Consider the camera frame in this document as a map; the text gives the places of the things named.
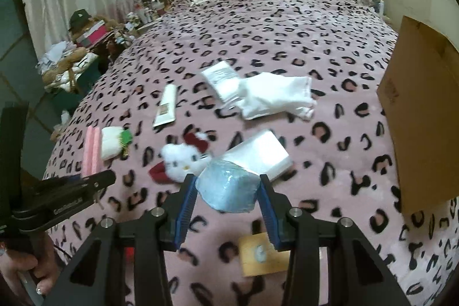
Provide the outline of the left hand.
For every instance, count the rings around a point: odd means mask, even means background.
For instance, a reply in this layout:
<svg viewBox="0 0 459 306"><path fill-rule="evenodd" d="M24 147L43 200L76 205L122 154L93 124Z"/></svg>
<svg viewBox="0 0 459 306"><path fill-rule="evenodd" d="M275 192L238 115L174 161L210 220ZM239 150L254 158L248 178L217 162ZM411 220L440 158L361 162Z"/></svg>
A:
<svg viewBox="0 0 459 306"><path fill-rule="evenodd" d="M43 240L43 251L39 259L29 253L9 249L4 241L1 242L1 275L21 305L33 303L23 286L20 274L32 271L38 279L35 293L47 295L61 273L53 241L47 233L40 234L40 239Z"/></svg>

